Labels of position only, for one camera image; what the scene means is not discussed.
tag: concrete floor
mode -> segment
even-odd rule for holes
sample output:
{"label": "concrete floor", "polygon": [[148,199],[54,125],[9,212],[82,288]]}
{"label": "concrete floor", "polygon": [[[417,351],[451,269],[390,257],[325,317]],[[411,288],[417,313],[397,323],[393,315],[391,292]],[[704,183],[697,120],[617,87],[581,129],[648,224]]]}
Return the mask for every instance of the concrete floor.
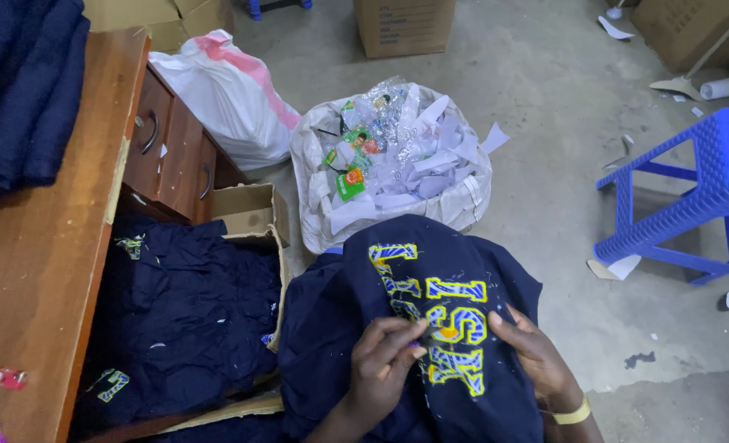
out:
{"label": "concrete floor", "polygon": [[[540,327],[589,392],[606,441],[726,442],[729,312],[715,303],[729,277],[697,288],[683,269],[645,259],[625,281],[603,281],[586,259],[613,229],[613,198],[595,181],[621,156],[619,137],[631,135],[644,152],[697,121],[693,106],[710,114],[729,102],[676,103],[651,91],[671,75],[640,37],[622,43],[595,24],[606,8],[602,0],[458,0],[446,53],[369,61],[350,0],[316,0],[310,11],[279,9],[261,23],[241,14],[234,42],[269,66],[276,90],[301,113],[401,75],[449,95],[480,139],[497,121],[512,140],[490,155],[493,196],[470,234],[504,245],[545,284]],[[628,20],[618,25],[635,31]],[[678,151],[663,159],[694,166],[689,149]],[[274,181],[291,205],[287,253],[300,274],[312,256],[301,246],[293,170],[254,175]],[[636,181],[636,212],[686,189]],[[676,240],[704,256],[725,251],[721,223]],[[641,352],[656,361],[626,369]]]}

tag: drawer handle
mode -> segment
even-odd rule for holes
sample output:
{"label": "drawer handle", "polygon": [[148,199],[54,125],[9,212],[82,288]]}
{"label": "drawer handle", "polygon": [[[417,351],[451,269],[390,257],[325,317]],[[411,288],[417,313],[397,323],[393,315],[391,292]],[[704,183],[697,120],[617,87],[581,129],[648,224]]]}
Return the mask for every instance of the drawer handle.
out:
{"label": "drawer handle", "polygon": [[149,118],[154,120],[154,132],[151,134],[151,137],[146,144],[143,145],[143,149],[140,152],[141,155],[149,151],[149,149],[154,145],[154,142],[157,141],[157,134],[160,133],[160,121],[157,119],[157,115],[154,114],[154,110],[149,110]]}
{"label": "drawer handle", "polygon": [[212,170],[209,167],[208,163],[203,163],[203,170],[206,171],[206,176],[209,178],[208,180],[206,180],[206,189],[201,192],[201,200],[203,199],[203,197],[206,197],[206,194],[208,194],[212,188]]}

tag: gold bracelet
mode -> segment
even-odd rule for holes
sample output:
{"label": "gold bracelet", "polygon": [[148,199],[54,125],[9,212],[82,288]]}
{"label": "gold bracelet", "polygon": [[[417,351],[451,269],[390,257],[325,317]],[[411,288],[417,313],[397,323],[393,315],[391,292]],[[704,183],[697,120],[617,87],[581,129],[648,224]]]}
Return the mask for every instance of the gold bracelet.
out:
{"label": "gold bracelet", "polygon": [[586,398],[586,394],[583,395],[583,404],[580,408],[569,414],[554,414],[549,412],[550,415],[556,420],[556,424],[559,425],[574,425],[580,423],[591,415],[591,407],[589,406],[589,399]]}

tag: fabric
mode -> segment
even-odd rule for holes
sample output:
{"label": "fabric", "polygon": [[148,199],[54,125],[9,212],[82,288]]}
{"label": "fabric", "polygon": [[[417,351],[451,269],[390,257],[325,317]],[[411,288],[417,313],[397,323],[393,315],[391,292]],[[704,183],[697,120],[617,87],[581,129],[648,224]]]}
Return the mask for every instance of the fabric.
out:
{"label": "fabric", "polygon": [[445,328],[442,338],[456,342],[422,358],[398,407],[367,441],[542,441],[533,386],[514,349],[484,321],[493,310],[514,322],[509,303],[536,322],[541,290],[503,247],[426,217],[360,231],[343,257],[320,256],[288,287],[279,355],[283,428],[294,438],[312,432],[347,391],[351,348],[364,328],[397,312],[429,316]]}
{"label": "fabric", "polygon": [[[235,246],[225,234],[222,221],[116,221],[77,432],[204,408],[275,369],[261,337],[276,329],[279,257]],[[125,386],[116,387],[116,372]]]}
{"label": "fabric", "polygon": [[51,185],[80,107],[80,0],[0,2],[0,195]]}
{"label": "fabric", "polygon": [[139,443],[290,443],[282,433],[282,414],[229,418],[201,427],[138,440]]}

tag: blue plastic stool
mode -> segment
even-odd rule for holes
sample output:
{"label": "blue plastic stool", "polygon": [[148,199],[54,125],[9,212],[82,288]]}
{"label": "blue plastic stool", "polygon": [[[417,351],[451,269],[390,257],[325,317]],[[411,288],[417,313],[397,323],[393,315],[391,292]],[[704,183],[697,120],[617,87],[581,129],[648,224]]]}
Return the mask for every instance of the blue plastic stool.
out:
{"label": "blue plastic stool", "polygon": [[[697,170],[650,161],[688,139],[695,143]],[[671,206],[633,223],[633,170],[696,181],[697,186]],[[704,285],[729,274],[729,260],[722,263],[657,246],[714,218],[724,217],[729,255],[729,109],[714,113],[635,158],[599,180],[597,189],[612,182],[616,185],[615,234],[595,245],[595,257],[599,261],[611,264],[635,254],[706,273],[692,281],[693,285]]]}
{"label": "blue plastic stool", "polygon": [[310,9],[312,7],[312,0],[278,0],[277,2],[267,3],[262,6],[260,0],[250,0],[250,16],[255,21],[261,21],[263,20],[261,13],[297,4],[301,4],[301,7],[304,9]]}

